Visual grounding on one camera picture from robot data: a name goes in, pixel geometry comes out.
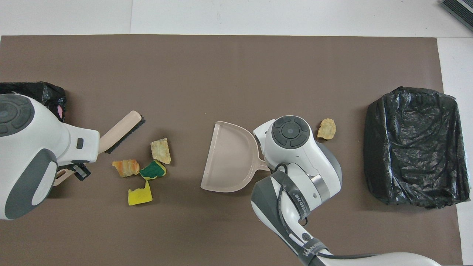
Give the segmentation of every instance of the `black strap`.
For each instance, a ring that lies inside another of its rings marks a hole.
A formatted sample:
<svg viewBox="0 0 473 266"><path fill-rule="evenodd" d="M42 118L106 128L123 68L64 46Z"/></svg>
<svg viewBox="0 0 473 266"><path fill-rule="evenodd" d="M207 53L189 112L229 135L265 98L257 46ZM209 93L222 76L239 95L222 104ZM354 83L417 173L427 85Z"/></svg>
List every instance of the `black strap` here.
<svg viewBox="0 0 473 266"><path fill-rule="evenodd" d="M302 249L298 253L298 258L304 266L324 266L325 264L316 257L319 251L324 248L327 249L320 240L312 238L302 246Z"/></svg>
<svg viewBox="0 0 473 266"><path fill-rule="evenodd" d="M302 195L299 188L294 184L291 178L287 174L281 171L274 172L273 177L280 185L284 188L289 198L291 198L295 207L297 208L300 216L300 220L306 218L310 214L310 207L307 203L306 198Z"/></svg>

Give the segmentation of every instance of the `gray circular button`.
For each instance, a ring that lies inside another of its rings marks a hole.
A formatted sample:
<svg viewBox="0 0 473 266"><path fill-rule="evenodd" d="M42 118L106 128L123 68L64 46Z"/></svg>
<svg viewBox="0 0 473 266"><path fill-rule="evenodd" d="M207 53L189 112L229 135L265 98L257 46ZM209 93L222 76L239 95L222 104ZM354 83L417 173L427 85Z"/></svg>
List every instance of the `gray circular button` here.
<svg viewBox="0 0 473 266"><path fill-rule="evenodd" d="M8 133L8 128L5 125L0 124L0 134Z"/></svg>
<svg viewBox="0 0 473 266"><path fill-rule="evenodd" d="M0 123L6 123L17 116L17 108L9 103L0 103Z"/></svg>
<svg viewBox="0 0 473 266"><path fill-rule="evenodd" d="M309 241L311 239L311 237L307 233L302 233L302 239L305 240L305 241Z"/></svg>
<svg viewBox="0 0 473 266"><path fill-rule="evenodd" d="M28 98L20 96L18 94L2 94L2 97L7 101L13 102L17 105L25 105L29 103Z"/></svg>
<svg viewBox="0 0 473 266"><path fill-rule="evenodd" d="M292 122L292 123L285 124L281 129L281 133L286 138L293 139L299 136L300 130L299 130L298 125Z"/></svg>

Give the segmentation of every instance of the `wooden brush handle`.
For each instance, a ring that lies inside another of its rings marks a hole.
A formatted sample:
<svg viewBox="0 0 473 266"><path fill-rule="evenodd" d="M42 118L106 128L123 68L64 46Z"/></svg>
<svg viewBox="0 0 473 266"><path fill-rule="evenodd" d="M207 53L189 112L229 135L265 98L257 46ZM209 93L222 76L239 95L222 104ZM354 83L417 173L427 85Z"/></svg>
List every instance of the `wooden brush handle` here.
<svg viewBox="0 0 473 266"><path fill-rule="evenodd" d="M142 117L138 112L129 112L124 118L122 118L107 133L105 133L105 135L100 138L100 142L98 145L98 153L100 154L115 145L115 143L122 139L122 137L125 136L141 120ZM75 171L71 171L69 169L58 171L56 173L56 179L54 180L53 186L59 185L74 173Z"/></svg>
<svg viewBox="0 0 473 266"><path fill-rule="evenodd" d="M138 112L129 112L100 138L98 153L102 153L115 145L115 143L122 139L122 137L125 136L134 126L136 126L136 124L138 124L141 119L141 115L138 114Z"/></svg>

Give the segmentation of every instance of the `pink dustpan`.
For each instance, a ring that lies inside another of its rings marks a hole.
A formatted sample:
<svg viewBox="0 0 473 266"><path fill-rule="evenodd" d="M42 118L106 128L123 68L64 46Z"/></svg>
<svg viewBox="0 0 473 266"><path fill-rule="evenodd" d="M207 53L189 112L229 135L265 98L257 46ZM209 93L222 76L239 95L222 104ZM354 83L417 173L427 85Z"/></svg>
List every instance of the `pink dustpan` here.
<svg viewBox="0 0 473 266"><path fill-rule="evenodd" d="M269 168L259 157L253 135L241 126L216 122L201 188L235 192L248 185L257 170Z"/></svg>

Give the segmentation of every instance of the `sponge piece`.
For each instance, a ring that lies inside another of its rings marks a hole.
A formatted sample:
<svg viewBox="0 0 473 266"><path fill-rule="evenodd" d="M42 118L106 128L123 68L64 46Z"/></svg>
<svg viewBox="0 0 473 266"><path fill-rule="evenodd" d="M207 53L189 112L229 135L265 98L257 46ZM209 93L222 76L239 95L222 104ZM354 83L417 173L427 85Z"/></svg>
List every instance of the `sponge piece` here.
<svg viewBox="0 0 473 266"><path fill-rule="evenodd" d="M145 188L137 188L135 190L128 189L128 205L136 205L140 203L150 202L153 200L151 189L146 180Z"/></svg>
<svg viewBox="0 0 473 266"><path fill-rule="evenodd" d="M145 180L156 179L166 174L166 167L158 160L153 160L148 166L140 170L140 175Z"/></svg>

